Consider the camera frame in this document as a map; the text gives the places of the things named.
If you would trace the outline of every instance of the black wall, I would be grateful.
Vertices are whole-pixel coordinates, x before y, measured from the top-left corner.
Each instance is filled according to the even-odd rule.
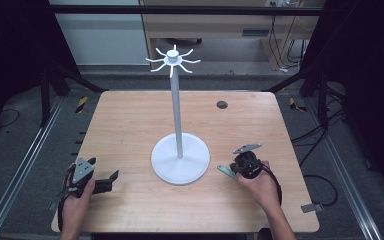
[[[327,4],[338,7],[344,1],[330,0]],[[333,20],[320,19],[308,49],[308,65],[332,33],[327,26],[339,26]],[[384,1],[359,1],[322,65],[329,81],[345,86],[345,108],[351,124],[367,158],[384,175]]]
[[[79,74],[55,16],[20,10],[27,3],[0,0],[0,113],[10,97],[40,84],[44,55]],[[33,3],[49,5],[47,0]]]

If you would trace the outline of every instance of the metal frame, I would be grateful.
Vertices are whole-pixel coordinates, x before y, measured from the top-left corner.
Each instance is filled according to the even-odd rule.
[[[7,10],[12,9],[13,7],[14,6],[8,6]],[[71,14],[189,14],[189,15],[268,15],[268,16],[329,16],[329,15],[335,15],[335,14],[348,14],[349,16],[350,14],[350,12],[346,12],[344,10],[338,10],[338,9],[288,8],[288,7],[250,8],[250,7],[225,7],[225,6],[224,7],[223,6],[196,7],[196,6],[110,6],[110,5],[46,6],[46,5],[27,5],[27,4],[18,5],[16,7],[17,7],[17,10],[48,11],[53,13],[71,13]],[[319,61],[319,60],[324,59],[323,57],[325,55],[323,54],[327,52],[326,49],[329,49],[331,42],[335,39],[335,36],[339,32],[340,28],[346,23],[346,20],[347,18],[345,18],[345,20],[339,25],[340,27],[335,31],[333,36],[331,36],[329,41],[327,41],[321,53],[316,57],[314,61],[315,63],[313,63],[311,66],[305,69],[301,69],[298,74],[288,78],[284,82],[265,91],[277,92],[282,88],[284,88],[285,86],[292,84],[293,82],[299,80],[302,77],[307,76],[308,74],[311,74],[312,72],[320,73],[320,71],[322,71],[322,63],[321,63],[322,61]],[[38,51],[40,51],[40,53],[43,54],[44,52],[41,50],[43,49],[38,49]],[[42,57],[44,57],[45,59],[45,64],[50,63],[50,61],[47,59],[47,56],[42,56]],[[57,71],[63,72],[65,75],[68,75],[74,78],[76,81],[89,87],[90,89],[93,89],[95,87],[93,84],[90,84],[86,80],[82,79],[80,76],[67,72],[65,69],[63,69],[62,66],[59,66],[56,64],[55,66],[52,66],[52,67],[56,68]],[[47,74],[44,71],[42,76],[43,78],[42,85],[44,86],[47,85],[46,75]],[[95,90],[104,91],[105,89],[100,89],[99,87],[97,87]],[[47,98],[48,97],[46,95],[47,86],[45,86],[44,91],[45,91],[44,97]],[[7,191],[5,192],[4,196],[0,201],[0,226],[4,221],[9,209],[11,208],[11,205],[15,200],[19,190],[21,189],[24,179],[27,176],[28,171],[30,170],[32,164],[34,163],[34,159],[37,155],[37,152],[40,150],[43,144],[43,141],[46,138],[47,133],[49,132],[50,128],[53,125],[53,122],[56,118],[56,114],[59,110],[60,104],[61,102],[59,102],[58,106],[56,106],[56,112],[54,112],[54,114],[50,116],[50,118],[49,116],[44,116],[44,118],[49,118],[49,121],[47,122],[46,125],[45,125],[45,122],[42,122],[42,125],[45,125],[45,126],[41,128],[41,130],[39,131],[38,136],[33,142],[31,149],[26,154],[25,159],[21,163],[16,175],[14,176],[13,180],[8,186]],[[49,102],[45,102],[44,108],[46,108],[46,106],[48,105],[49,105]],[[340,161],[340,157],[337,154],[333,146],[333,143],[331,143],[331,141],[328,140],[326,144],[327,144],[328,151],[330,151],[334,156],[334,160],[333,160],[334,169],[341,181],[341,185],[345,190],[347,198],[357,217],[357,220],[360,224],[360,227],[366,239],[381,239],[381,236],[376,227],[376,224],[371,218],[370,213],[368,212],[367,207],[364,204],[364,201],[361,199],[361,196],[358,193],[358,190],[354,186],[352,179],[347,173],[346,168]]]

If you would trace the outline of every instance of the hand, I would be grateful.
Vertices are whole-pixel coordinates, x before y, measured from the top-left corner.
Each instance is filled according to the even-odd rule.
[[[268,161],[263,161],[262,164],[270,168]],[[237,175],[238,182],[251,192],[254,200],[265,212],[274,207],[280,208],[276,184],[267,172],[262,170],[260,174],[253,179],[247,179],[239,173]]]
[[[263,161],[262,164],[270,168],[268,161]],[[251,192],[255,201],[263,208],[273,239],[295,240],[296,237],[280,207],[276,184],[270,175],[264,170],[254,179],[247,179],[239,174],[238,182]]]
[[[90,197],[95,189],[95,179],[91,178],[80,198],[68,196],[62,212],[63,225],[60,239],[78,239],[83,219],[89,209]]]

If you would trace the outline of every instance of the gray floor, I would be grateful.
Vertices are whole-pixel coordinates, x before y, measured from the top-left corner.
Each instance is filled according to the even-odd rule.
[[[173,40],[163,41],[160,49],[170,48]],[[286,79],[288,73],[273,72],[268,69],[267,59],[258,40],[220,40],[204,39],[201,45],[193,41],[177,41],[178,49],[185,52],[193,47],[190,60],[201,59],[205,67],[197,67],[192,75],[181,75],[181,90],[251,90],[259,91]],[[259,49],[258,54],[250,48]],[[149,67],[85,67],[84,77],[101,87],[110,89],[169,89],[164,73],[151,75]],[[74,161],[78,152],[83,132],[87,131],[100,94],[93,93],[71,80],[72,90],[68,97],[55,97],[62,100],[61,110],[55,123],[40,149],[35,162],[25,178],[24,184],[12,204],[6,219],[0,228],[1,239],[50,239],[57,233],[50,230],[53,211],[47,209],[59,191],[63,175],[68,165]],[[301,112],[289,107],[289,99],[295,99],[297,106],[308,109],[316,104],[314,98],[301,98],[298,89],[302,82],[288,86],[276,94],[291,139],[298,137],[317,126],[311,111]],[[40,89],[33,88],[11,98],[4,109],[19,112],[19,118],[7,127],[0,128],[0,199],[16,173],[24,155],[39,131],[41,118]],[[81,97],[88,96],[82,113],[75,113]],[[329,105],[333,114],[340,110],[337,102]],[[317,174],[332,181],[338,189],[338,201],[324,211],[317,213],[320,229],[316,233],[298,233],[299,239],[370,239],[361,229],[355,210],[349,203],[340,178],[332,165],[332,155],[326,148],[330,139],[347,168],[358,189],[370,216],[384,239],[384,179],[380,173],[367,170],[364,156],[350,130],[342,121],[343,116],[332,119],[328,138],[319,144],[302,166],[303,174]],[[0,126],[11,123],[17,118],[17,112],[4,111]],[[318,139],[314,135],[299,144],[311,144]],[[295,146],[300,161],[311,145]],[[310,195],[314,201],[329,202],[334,197],[332,187],[318,179],[306,180]]]

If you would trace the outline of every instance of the aluminum rail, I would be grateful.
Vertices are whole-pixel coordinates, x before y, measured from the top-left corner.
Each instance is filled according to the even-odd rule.
[[[233,6],[115,6],[115,5],[20,5],[25,10],[71,14],[184,14],[184,15],[267,15],[329,16],[345,14],[343,9],[309,7],[233,7]]]
[[[24,156],[23,161],[18,167],[17,172],[11,180],[11,183],[8,185],[4,195],[0,200],[0,227],[4,222],[9,210],[11,209],[12,204],[14,203],[18,193],[23,186],[23,183],[30,172],[31,167],[33,166],[37,155],[39,154],[50,130],[52,129],[56,118],[58,117],[58,113],[60,112],[62,103],[64,101],[63,97],[57,97],[53,108],[52,115],[44,127],[41,127],[33,141],[30,145],[29,150]]]

